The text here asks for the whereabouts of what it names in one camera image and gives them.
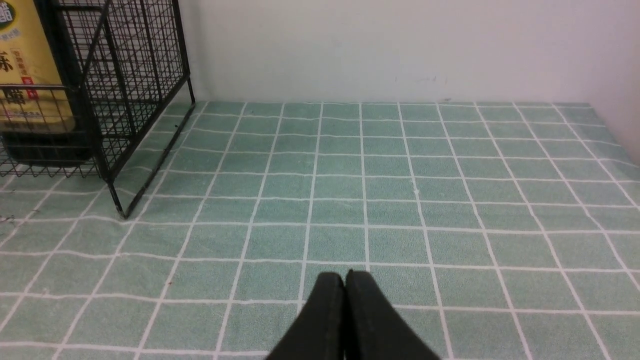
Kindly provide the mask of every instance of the metal wire rack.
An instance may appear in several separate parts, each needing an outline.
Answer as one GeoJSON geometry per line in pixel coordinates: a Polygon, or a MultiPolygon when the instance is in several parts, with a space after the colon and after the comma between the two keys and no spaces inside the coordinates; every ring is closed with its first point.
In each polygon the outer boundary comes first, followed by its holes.
{"type": "Polygon", "coordinates": [[[35,4],[62,84],[0,83],[0,176],[97,175],[127,218],[195,107],[178,0],[35,4]],[[191,107],[123,208],[114,181],[185,83],[191,107]]]}

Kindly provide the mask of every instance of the black wire basket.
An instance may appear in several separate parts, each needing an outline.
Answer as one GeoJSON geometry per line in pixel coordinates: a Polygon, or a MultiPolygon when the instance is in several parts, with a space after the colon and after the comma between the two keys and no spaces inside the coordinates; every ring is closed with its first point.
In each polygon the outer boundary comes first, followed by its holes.
{"type": "MultiPolygon", "coordinates": [[[[35,2],[61,84],[0,83],[0,176],[97,175],[127,218],[195,107],[178,0],[17,1],[35,2]],[[191,107],[123,209],[114,181],[185,83],[191,107]]],[[[0,74],[21,59],[0,50],[0,74]]]]}

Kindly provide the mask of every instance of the red label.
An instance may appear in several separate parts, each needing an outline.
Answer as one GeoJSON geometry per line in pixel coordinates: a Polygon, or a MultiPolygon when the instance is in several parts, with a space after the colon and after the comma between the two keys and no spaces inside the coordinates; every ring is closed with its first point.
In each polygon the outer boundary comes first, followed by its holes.
{"type": "MultiPolygon", "coordinates": [[[[23,77],[22,83],[25,85],[33,85],[33,79],[30,77],[23,77]]],[[[27,96],[31,100],[37,100],[39,98],[38,92],[36,90],[27,90],[27,96]]]]}

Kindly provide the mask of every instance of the basket leg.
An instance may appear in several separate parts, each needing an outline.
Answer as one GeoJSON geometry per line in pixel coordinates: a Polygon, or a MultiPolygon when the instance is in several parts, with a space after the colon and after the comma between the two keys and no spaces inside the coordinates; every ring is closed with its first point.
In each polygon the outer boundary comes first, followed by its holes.
{"type": "Polygon", "coordinates": [[[171,137],[171,140],[169,141],[169,144],[162,151],[162,155],[160,155],[160,159],[158,159],[156,165],[154,166],[153,170],[151,171],[151,174],[149,174],[149,177],[145,181],[144,185],[142,185],[140,190],[138,190],[136,196],[133,197],[133,200],[127,206],[127,209],[125,211],[122,210],[122,205],[120,204],[120,200],[118,198],[118,194],[116,193],[115,187],[113,186],[113,182],[108,184],[109,191],[111,192],[111,197],[113,198],[113,202],[116,205],[116,209],[118,210],[118,214],[120,214],[120,216],[123,219],[129,218],[129,216],[133,212],[133,209],[135,209],[136,205],[138,205],[138,203],[140,202],[140,199],[142,198],[142,195],[145,194],[145,192],[147,191],[147,188],[149,188],[149,185],[151,185],[151,182],[156,177],[156,174],[158,173],[158,171],[162,167],[162,164],[164,163],[164,161],[166,160],[167,156],[169,155],[169,152],[171,152],[171,149],[175,145],[175,142],[178,140],[178,136],[180,136],[180,134],[182,133],[182,130],[184,129],[184,126],[187,124],[187,120],[189,120],[189,118],[191,117],[191,114],[193,113],[193,110],[196,107],[196,98],[195,98],[195,95],[193,93],[193,85],[191,84],[191,78],[187,79],[187,84],[189,86],[189,96],[191,97],[191,107],[189,107],[189,110],[187,111],[187,113],[185,114],[184,118],[180,122],[180,125],[178,125],[178,128],[173,133],[173,136],[171,137]]]}

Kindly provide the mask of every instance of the bottle label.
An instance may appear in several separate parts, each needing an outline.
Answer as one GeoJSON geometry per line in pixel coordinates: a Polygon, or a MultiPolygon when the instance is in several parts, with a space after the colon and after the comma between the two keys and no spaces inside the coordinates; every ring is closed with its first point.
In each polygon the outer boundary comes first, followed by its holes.
{"type": "MultiPolygon", "coordinates": [[[[33,0],[0,0],[0,85],[61,85],[33,0]]],[[[62,90],[0,91],[0,131],[68,133],[75,127],[62,90]]]]}

